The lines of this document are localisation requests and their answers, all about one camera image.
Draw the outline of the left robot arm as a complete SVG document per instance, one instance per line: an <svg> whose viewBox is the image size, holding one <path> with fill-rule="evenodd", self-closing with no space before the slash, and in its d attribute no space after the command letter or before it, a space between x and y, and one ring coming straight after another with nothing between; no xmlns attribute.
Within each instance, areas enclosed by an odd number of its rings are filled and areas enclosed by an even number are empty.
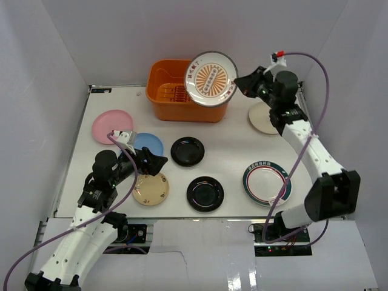
<svg viewBox="0 0 388 291"><path fill-rule="evenodd" d="M116 186L131 175L156 176L168 159L148 148L103 150L95 156L67 233L38 273L29 273L27 290L80 290L93 265L114 241L128 235L127 217L112 212Z"/></svg>

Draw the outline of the cream bear plate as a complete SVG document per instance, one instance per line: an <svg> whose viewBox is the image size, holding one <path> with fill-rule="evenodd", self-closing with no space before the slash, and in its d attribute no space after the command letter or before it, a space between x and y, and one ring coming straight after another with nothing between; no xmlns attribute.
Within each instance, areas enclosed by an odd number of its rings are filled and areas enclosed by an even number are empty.
<svg viewBox="0 0 388 291"><path fill-rule="evenodd" d="M251 125L265 135L278 135L278 131L270 122L270 107L265 102L259 102L249 108L248 117Z"/></svg>

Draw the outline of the orange sunburst patterned plate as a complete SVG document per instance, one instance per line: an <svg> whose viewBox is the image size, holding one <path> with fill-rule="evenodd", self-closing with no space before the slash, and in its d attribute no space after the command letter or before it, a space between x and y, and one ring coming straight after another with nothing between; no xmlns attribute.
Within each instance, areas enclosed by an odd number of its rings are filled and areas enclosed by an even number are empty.
<svg viewBox="0 0 388 291"><path fill-rule="evenodd" d="M195 56L184 75L184 87L195 103L203 107L219 107L228 103L236 92L234 80L238 70L232 59L218 51Z"/></svg>

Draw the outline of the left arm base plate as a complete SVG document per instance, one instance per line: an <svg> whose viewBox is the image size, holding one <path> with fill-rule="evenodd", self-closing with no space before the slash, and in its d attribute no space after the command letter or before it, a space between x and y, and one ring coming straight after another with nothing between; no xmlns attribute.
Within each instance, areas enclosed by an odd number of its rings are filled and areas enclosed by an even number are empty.
<svg viewBox="0 0 388 291"><path fill-rule="evenodd" d="M117 244L144 244L147 240L146 224L127 224L118 230Z"/></svg>

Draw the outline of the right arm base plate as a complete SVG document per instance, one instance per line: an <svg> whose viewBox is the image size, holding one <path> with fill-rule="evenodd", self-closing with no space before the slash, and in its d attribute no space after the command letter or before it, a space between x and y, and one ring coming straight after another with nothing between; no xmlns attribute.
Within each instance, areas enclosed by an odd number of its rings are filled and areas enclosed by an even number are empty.
<svg viewBox="0 0 388 291"><path fill-rule="evenodd" d="M247 228L247 231L251 233L254 237L255 243L264 243L262 238L262 232L263 232L264 225L263 224L257 224L253 223L250 224ZM268 226L266 231L266 240L273 241L275 239L278 239L279 237L283 237L284 234L278 234L274 230L270 229L270 226ZM296 235L287 237L280 241L282 243L291 244L291 243L309 243L310 242L310 236L308 233L308 230L303 230Z"/></svg>

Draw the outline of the green rimmed white plate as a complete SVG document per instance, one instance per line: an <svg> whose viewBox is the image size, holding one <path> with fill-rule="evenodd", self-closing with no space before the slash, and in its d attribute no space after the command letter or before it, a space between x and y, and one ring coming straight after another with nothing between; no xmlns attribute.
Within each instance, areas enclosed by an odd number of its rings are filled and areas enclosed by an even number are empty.
<svg viewBox="0 0 388 291"><path fill-rule="evenodd" d="M289 174L271 161L257 161L249 165L242 176L246 195L263 207L271 207Z"/></svg>

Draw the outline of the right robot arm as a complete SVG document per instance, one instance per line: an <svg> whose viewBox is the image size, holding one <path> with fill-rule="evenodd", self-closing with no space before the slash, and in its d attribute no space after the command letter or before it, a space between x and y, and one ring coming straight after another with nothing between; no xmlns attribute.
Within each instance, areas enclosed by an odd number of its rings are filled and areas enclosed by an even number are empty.
<svg viewBox="0 0 388 291"><path fill-rule="evenodd" d="M354 213L361 177L357 171L346 170L338 163L313 132L307 115L296 103L296 74L283 70L273 76L269 70L258 67L253 73L236 78L234 84L244 96L260 98L269 106L271 124L298 154L297 163L303 163L312 180L304 201L278 212L263 231L286 242L313 222Z"/></svg>

